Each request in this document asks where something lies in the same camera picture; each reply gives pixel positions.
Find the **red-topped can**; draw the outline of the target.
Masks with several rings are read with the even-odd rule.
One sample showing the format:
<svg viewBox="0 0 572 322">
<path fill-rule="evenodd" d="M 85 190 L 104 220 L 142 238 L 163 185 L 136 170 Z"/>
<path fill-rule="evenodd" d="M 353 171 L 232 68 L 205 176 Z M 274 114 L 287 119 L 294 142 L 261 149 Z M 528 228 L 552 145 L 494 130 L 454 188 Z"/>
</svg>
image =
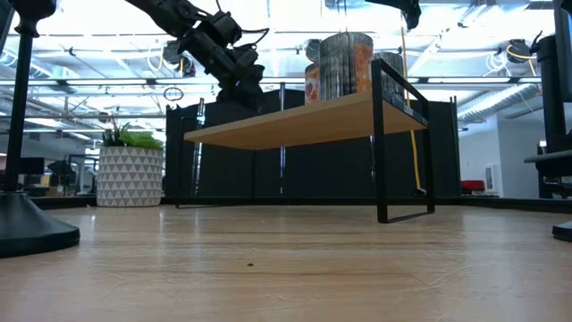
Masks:
<svg viewBox="0 0 572 322">
<path fill-rule="evenodd" d="M 320 70 L 319 64 L 312 63 L 305 69 L 305 104 L 314 104 L 320 101 Z"/>
</svg>

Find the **orange candle glass jar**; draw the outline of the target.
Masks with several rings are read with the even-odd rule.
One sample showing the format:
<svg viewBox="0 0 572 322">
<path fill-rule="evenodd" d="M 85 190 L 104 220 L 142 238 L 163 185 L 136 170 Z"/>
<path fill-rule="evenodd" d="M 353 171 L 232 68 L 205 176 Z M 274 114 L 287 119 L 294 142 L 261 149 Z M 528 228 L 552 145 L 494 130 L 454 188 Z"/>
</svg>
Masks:
<svg viewBox="0 0 572 322">
<path fill-rule="evenodd" d="M 341 32 L 319 47 L 320 98 L 330 100 L 367 92 L 371 85 L 373 40 L 361 32 Z"/>
</svg>

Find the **black partition screen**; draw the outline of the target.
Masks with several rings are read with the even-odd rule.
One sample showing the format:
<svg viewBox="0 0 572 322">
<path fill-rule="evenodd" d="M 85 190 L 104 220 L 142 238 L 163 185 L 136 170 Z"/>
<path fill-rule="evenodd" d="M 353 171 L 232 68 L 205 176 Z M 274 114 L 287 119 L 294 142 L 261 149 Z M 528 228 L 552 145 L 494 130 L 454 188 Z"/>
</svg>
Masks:
<svg viewBox="0 0 572 322">
<path fill-rule="evenodd" d="M 286 89 L 265 93 L 260 114 L 301 106 L 302 91 Z M 202 145 L 198 174 L 195 144 L 182 133 L 198 125 L 199 104 L 176 107 L 166 116 L 166 169 L 163 180 L 167 196 L 250 197 L 254 151 Z M 242 106 L 210 103 L 205 105 L 204 125 L 229 123 L 256 114 Z M 454 130 L 451 102 L 429 102 L 434 192 L 437 197 L 459 195 L 458 134 Z M 425 185 L 423 133 L 416 131 L 418 171 Z M 408 132 L 385 136 L 385 172 L 390 198 L 416 196 L 413 148 Z M 372 184 L 370 139 L 257 151 L 256 197 L 292 198 L 369 198 Z"/>
</svg>

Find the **green succulent in patterned pot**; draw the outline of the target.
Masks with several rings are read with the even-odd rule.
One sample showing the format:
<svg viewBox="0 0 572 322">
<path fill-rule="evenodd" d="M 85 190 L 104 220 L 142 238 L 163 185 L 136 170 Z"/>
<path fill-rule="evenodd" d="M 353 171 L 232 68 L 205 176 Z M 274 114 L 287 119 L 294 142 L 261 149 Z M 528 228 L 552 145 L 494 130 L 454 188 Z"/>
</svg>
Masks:
<svg viewBox="0 0 572 322">
<path fill-rule="evenodd" d="M 102 135 L 97 170 L 97 205 L 146 208 L 163 196 L 164 143 L 150 131 L 113 124 Z"/>
</svg>

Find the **black office chair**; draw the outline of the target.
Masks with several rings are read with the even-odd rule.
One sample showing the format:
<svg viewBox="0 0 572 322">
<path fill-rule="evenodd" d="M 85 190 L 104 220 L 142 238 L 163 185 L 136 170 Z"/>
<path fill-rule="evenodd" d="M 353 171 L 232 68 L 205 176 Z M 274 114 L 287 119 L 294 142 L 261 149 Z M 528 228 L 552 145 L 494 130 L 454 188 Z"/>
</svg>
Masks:
<svg viewBox="0 0 572 322">
<path fill-rule="evenodd" d="M 72 165 L 66 160 L 58 160 L 47 166 L 50 172 L 49 187 L 55 187 L 56 192 L 61 196 L 66 196 L 72 191 L 76 183 L 76 172 Z"/>
</svg>

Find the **grey side desk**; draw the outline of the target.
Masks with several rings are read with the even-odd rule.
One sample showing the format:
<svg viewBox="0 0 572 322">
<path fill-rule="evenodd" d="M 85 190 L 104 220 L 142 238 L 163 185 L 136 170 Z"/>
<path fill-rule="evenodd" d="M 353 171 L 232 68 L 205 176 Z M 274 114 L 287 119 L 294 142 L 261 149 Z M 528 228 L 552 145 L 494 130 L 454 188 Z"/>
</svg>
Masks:
<svg viewBox="0 0 572 322">
<path fill-rule="evenodd" d="M 534 164 L 538 171 L 541 199 L 552 199 L 554 195 L 572 198 L 572 150 L 540 154 L 524 162 Z"/>
</svg>

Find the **wooden shelf with black frame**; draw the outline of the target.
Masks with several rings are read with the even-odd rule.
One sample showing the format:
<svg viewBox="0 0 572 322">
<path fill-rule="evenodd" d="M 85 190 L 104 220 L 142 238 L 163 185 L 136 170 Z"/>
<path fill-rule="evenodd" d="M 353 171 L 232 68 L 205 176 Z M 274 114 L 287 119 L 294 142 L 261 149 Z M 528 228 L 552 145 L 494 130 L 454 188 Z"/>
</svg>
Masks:
<svg viewBox="0 0 572 322">
<path fill-rule="evenodd" d="M 421 113 L 384 99 L 384 74 L 417 99 L 422 106 Z M 376 217 L 381 224 L 391 224 L 413 219 L 416 215 L 393 218 L 388 215 L 384 136 L 421 131 L 425 152 L 425 213 L 432 214 L 435 211 L 435 196 L 428 100 L 407 78 L 381 58 L 372 61 L 371 76 L 370 91 L 189 131 L 182 135 L 182 140 L 258 151 L 371 137 Z"/>
</svg>

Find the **black metal table frame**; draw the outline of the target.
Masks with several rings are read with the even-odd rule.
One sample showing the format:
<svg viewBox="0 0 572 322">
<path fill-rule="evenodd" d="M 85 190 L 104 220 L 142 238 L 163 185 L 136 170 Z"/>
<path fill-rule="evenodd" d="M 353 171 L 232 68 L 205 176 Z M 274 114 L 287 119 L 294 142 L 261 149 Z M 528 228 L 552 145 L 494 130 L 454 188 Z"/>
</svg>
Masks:
<svg viewBox="0 0 572 322">
<path fill-rule="evenodd" d="M 41 209 L 95 207 L 96 198 L 32 197 Z M 302 197 L 162 197 L 161 205 L 187 206 L 376 206 L 375 198 L 302 198 Z M 572 199 L 506 199 L 486 197 L 436 198 L 436 206 L 515 209 L 531 212 L 572 215 Z"/>
</svg>

